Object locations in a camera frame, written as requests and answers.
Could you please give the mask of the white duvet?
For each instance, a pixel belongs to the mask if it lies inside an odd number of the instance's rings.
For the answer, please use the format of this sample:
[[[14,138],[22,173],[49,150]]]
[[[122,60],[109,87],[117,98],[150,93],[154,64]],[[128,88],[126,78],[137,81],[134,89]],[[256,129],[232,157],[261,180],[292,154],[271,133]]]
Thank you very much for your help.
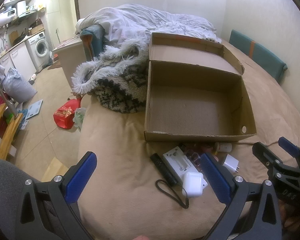
[[[172,14],[139,4],[105,7],[78,20],[79,33],[93,25],[104,29],[108,41],[105,53],[109,56],[130,54],[129,49],[148,50],[152,33],[175,34],[204,39],[216,43],[222,40],[217,30],[205,18],[189,14]]]

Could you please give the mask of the white remote control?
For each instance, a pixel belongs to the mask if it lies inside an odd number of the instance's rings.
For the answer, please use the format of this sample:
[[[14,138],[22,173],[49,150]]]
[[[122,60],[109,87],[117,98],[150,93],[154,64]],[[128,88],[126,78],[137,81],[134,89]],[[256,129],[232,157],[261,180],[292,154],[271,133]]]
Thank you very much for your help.
[[[168,166],[181,186],[183,185],[183,176],[186,172],[199,172],[179,147],[175,147],[164,153],[162,157],[165,164]],[[208,183],[205,179],[203,182],[204,190]]]

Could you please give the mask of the pink translucent glass vase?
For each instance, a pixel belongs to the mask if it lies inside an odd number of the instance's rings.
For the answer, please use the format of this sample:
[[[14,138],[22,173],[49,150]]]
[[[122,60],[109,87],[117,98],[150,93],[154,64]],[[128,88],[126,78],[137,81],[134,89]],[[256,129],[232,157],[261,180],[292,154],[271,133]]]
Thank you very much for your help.
[[[213,148],[213,144],[209,142],[183,143],[180,144],[179,147],[199,172],[203,172],[200,164],[200,158],[203,154],[211,153],[213,157],[219,161],[216,151]]]

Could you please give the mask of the white washing machine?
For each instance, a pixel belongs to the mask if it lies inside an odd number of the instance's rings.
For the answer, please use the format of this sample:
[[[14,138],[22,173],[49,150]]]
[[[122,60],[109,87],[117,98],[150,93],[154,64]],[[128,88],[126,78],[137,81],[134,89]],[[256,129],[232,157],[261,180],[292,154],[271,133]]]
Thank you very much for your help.
[[[39,73],[48,64],[50,58],[49,44],[44,31],[41,31],[25,41],[30,58],[36,72]]]

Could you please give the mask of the white wall charger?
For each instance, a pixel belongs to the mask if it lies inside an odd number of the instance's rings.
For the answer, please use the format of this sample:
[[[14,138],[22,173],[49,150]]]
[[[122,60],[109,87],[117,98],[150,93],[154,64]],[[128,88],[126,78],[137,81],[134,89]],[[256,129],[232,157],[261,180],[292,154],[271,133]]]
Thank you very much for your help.
[[[226,155],[226,157],[222,163],[222,166],[224,166],[232,174],[238,173],[238,170],[239,170],[238,165],[239,165],[239,161],[230,154]]]

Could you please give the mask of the open cardboard box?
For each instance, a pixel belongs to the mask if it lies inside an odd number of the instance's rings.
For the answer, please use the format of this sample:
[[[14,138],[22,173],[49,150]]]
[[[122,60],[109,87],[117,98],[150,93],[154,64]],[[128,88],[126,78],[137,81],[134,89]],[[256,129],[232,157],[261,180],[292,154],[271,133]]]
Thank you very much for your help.
[[[243,64],[227,45],[153,33],[145,139],[234,142],[254,136],[243,74]]]

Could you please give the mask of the red plastic bag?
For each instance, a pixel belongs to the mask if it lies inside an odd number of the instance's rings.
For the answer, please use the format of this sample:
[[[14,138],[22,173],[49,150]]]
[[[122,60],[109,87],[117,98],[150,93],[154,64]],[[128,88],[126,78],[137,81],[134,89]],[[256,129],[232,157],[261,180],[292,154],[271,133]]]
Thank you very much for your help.
[[[81,99],[70,99],[53,114],[55,124],[62,129],[72,129],[76,109],[81,107]]]

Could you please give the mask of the grey laundry bag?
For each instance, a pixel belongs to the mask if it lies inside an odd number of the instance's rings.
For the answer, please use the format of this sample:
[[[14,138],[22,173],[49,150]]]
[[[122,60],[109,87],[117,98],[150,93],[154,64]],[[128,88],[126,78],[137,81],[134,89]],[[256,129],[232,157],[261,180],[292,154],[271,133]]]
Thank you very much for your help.
[[[31,100],[37,93],[15,68],[10,68],[3,81],[4,91],[18,103]]]

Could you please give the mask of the teal cushion with orange stripe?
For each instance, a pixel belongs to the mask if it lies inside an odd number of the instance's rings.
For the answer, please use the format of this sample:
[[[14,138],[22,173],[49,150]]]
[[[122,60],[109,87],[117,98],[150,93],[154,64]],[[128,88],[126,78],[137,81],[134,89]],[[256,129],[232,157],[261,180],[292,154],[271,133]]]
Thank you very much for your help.
[[[279,57],[263,45],[256,43],[253,39],[232,29],[229,43],[249,56],[254,62],[261,66],[278,83],[281,83],[285,71],[288,69]]]

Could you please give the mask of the white low table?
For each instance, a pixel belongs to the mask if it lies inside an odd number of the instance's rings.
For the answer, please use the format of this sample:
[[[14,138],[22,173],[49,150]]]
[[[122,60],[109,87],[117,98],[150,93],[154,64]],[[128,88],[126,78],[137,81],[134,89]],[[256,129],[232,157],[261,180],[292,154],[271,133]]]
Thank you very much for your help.
[[[58,55],[64,75],[70,88],[72,88],[71,77],[76,71],[77,66],[87,60],[80,36],[75,35],[70,39],[62,41],[52,53]]]

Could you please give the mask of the white bathroom scale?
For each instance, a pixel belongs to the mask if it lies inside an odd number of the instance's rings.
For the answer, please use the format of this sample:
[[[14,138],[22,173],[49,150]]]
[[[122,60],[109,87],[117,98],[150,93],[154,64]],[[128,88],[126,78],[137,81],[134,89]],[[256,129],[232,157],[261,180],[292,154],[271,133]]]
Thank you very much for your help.
[[[33,104],[31,104],[28,107],[27,115],[25,116],[25,119],[28,120],[29,118],[32,118],[39,114],[41,106],[42,106],[43,100],[39,100]]]

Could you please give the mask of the white kitchen cabinet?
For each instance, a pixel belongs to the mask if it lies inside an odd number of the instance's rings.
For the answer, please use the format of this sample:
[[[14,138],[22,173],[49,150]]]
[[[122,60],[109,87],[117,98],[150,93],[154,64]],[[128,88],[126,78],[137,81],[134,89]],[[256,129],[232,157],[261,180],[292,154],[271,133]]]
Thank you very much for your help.
[[[2,55],[0,64],[5,68],[6,74],[10,68],[15,68],[26,81],[29,81],[36,73],[25,42],[21,42],[5,55]]]

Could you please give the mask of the black white shaggy blanket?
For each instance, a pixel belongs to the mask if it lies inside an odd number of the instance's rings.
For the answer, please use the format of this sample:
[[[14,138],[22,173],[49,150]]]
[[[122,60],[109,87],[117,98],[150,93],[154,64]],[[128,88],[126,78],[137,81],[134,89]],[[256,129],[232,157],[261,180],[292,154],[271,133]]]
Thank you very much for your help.
[[[119,113],[146,108],[149,39],[128,38],[117,48],[105,46],[91,61],[77,66],[71,77],[77,95],[94,95],[101,106]]]

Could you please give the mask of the small white bottle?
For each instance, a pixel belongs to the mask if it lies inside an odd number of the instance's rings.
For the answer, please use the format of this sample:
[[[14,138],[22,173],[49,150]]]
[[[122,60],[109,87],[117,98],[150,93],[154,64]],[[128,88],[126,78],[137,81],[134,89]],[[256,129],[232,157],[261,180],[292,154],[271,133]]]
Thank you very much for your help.
[[[216,142],[214,149],[216,152],[230,153],[232,151],[232,143],[230,142]]]

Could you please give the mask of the wooden chair frame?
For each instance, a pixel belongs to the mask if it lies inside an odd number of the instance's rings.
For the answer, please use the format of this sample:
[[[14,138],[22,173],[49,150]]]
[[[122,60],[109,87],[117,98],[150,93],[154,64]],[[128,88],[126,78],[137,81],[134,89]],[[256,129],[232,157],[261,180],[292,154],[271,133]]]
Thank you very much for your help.
[[[5,124],[5,130],[2,130],[2,137],[0,137],[0,159],[2,160],[6,160],[7,156],[9,154],[11,155],[11,143],[23,118],[23,114],[18,113],[16,116],[13,116],[10,119],[8,124],[6,124],[6,122],[3,122],[4,111],[6,110],[6,108],[6,103],[2,103],[0,105],[0,128],[2,128],[2,125]]]

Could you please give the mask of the white earbuds case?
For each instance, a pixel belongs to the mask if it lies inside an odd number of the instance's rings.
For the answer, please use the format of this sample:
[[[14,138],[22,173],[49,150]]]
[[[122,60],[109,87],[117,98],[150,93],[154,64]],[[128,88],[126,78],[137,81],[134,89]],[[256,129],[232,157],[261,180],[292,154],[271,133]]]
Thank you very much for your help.
[[[200,197],[203,194],[203,174],[186,172],[183,176],[182,194],[187,198]]]

